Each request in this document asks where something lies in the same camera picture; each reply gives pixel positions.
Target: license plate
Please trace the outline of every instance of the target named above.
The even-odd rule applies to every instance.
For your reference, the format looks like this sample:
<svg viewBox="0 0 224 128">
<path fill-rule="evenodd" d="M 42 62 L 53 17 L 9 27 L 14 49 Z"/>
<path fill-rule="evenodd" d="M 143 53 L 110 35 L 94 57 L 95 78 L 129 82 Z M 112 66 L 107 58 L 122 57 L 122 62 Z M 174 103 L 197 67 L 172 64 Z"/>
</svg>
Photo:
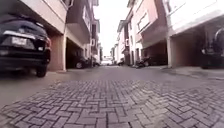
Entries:
<svg viewBox="0 0 224 128">
<path fill-rule="evenodd" d="M 16 45 L 26 45 L 27 43 L 27 39 L 24 38 L 19 38 L 19 37 L 12 37 L 12 44 L 16 44 Z"/>
</svg>

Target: cobblestone pavement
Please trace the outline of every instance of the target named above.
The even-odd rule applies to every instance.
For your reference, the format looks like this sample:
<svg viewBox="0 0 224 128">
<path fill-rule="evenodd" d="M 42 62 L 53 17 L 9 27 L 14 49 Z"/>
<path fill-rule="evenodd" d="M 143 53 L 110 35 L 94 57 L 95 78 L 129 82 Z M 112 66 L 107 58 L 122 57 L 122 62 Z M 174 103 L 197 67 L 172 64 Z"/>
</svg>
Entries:
<svg viewBox="0 0 224 128">
<path fill-rule="evenodd" d="M 2 128 L 224 128 L 222 81 L 101 67 L 0 112 Z"/>
</svg>

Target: car wheel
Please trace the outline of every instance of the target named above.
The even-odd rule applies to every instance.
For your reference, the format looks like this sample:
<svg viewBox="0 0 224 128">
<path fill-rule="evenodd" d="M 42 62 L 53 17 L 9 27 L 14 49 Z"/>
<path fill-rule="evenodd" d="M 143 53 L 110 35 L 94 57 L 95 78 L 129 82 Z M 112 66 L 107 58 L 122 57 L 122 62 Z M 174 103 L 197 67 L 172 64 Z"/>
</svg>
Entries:
<svg viewBox="0 0 224 128">
<path fill-rule="evenodd" d="M 81 69 L 83 67 L 83 64 L 81 62 L 76 63 L 75 67 L 77 69 Z"/>
<path fill-rule="evenodd" d="M 149 62 L 144 62 L 145 67 L 149 66 Z"/>
<path fill-rule="evenodd" d="M 43 66 L 43 67 L 38 67 L 36 68 L 36 76 L 39 78 L 43 78 L 45 77 L 47 74 L 47 67 Z"/>
</svg>

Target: sky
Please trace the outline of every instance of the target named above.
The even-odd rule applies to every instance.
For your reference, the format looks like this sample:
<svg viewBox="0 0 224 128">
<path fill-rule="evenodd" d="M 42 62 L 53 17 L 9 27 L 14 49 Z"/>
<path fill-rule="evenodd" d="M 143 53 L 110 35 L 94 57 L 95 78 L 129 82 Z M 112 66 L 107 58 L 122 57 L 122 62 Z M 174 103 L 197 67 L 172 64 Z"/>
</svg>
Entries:
<svg viewBox="0 0 224 128">
<path fill-rule="evenodd" d="M 126 18 L 128 0 L 99 0 L 95 8 L 95 18 L 100 19 L 100 43 L 103 55 L 110 55 L 110 50 L 116 43 L 117 28 L 120 20 Z"/>
</svg>

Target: sidewalk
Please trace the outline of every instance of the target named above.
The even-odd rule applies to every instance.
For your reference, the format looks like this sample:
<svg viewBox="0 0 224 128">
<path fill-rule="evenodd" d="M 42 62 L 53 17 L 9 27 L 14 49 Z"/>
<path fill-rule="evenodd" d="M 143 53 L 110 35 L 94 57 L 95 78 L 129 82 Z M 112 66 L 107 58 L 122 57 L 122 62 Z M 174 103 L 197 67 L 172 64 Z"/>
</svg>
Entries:
<svg viewBox="0 0 224 128">
<path fill-rule="evenodd" d="M 58 82 L 73 79 L 70 75 L 48 72 L 45 78 L 35 75 L 0 76 L 0 108 L 29 97 L 42 89 L 48 88 Z"/>
<path fill-rule="evenodd" d="M 224 80 L 224 69 L 204 70 L 200 67 L 180 67 L 172 69 L 164 68 L 163 71 L 173 74 L 191 76 L 194 78 Z"/>
</svg>

